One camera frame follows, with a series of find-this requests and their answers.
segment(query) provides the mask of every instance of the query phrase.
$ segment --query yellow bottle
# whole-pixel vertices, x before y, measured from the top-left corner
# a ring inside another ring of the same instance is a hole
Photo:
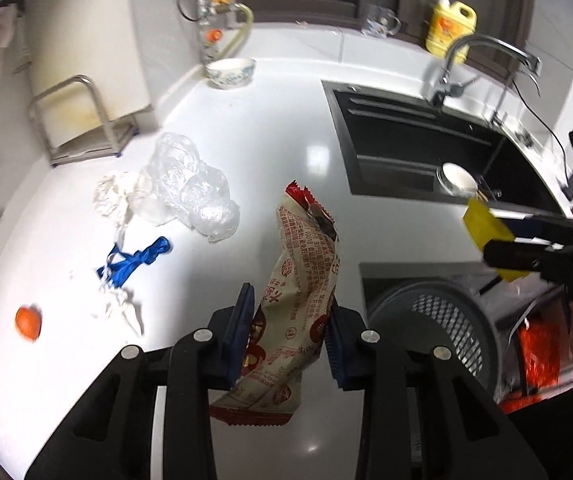
[[[462,2],[453,5],[449,0],[438,0],[433,10],[433,19],[426,37],[426,48],[435,56],[444,59],[446,51],[457,38],[475,32],[477,14]],[[455,56],[456,63],[463,63],[469,47],[464,47]]]

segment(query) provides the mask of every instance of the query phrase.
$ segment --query cutting board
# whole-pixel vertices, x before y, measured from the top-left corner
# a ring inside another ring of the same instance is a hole
[[[151,103],[131,0],[28,0],[27,25],[34,95],[84,74],[96,84],[110,120]],[[53,147],[101,124],[80,83],[40,101],[39,108]]]

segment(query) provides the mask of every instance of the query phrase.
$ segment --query mug handle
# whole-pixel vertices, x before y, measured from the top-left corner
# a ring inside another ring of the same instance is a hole
[[[397,16],[394,17],[394,20],[397,22],[397,24],[388,32],[387,36],[395,36],[402,28],[402,22]]]

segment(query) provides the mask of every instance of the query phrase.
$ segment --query blue cloth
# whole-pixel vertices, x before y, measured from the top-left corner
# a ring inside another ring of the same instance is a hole
[[[124,282],[128,280],[129,276],[133,273],[137,267],[141,264],[151,265],[158,257],[159,254],[167,253],[170,251],[170,242],[161,236],[155,240],[151,245],[149,245],[143,251],[135,251],[135,254],[122,253],[117,245],[113,246],[111,252],[108,253],[107,260],[111,258],[114,254],[119,254],[124,258],[116,263],[108,264],[108,282],[113,286],[122,286]],[[97,270],[100,279],[104,274],[105,267],[100,267]]]

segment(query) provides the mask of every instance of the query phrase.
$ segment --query silver screw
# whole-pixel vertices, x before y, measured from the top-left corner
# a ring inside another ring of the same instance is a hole
[[[207,341],[210,341],[212,337],[213,337],[213,332],[211,332],[207,328],[201,328],[193,332],[193,339],[199,341],[200,343],[205,343]]]
[[[364,330],[361,337],[365,343],[377,343],[380,340],[380,335],[375,330]]]
[[[433,355],[441,361],[448,361],[453,353],[446,346],[436,346],[433,348]]]
[[[137,346],[129,345],[129,346],[125,346],[124,348],[122,348],[120,355],[124,359],[134,359],[138,356],[139,353],[140,353],[140,349],[137,348]]]

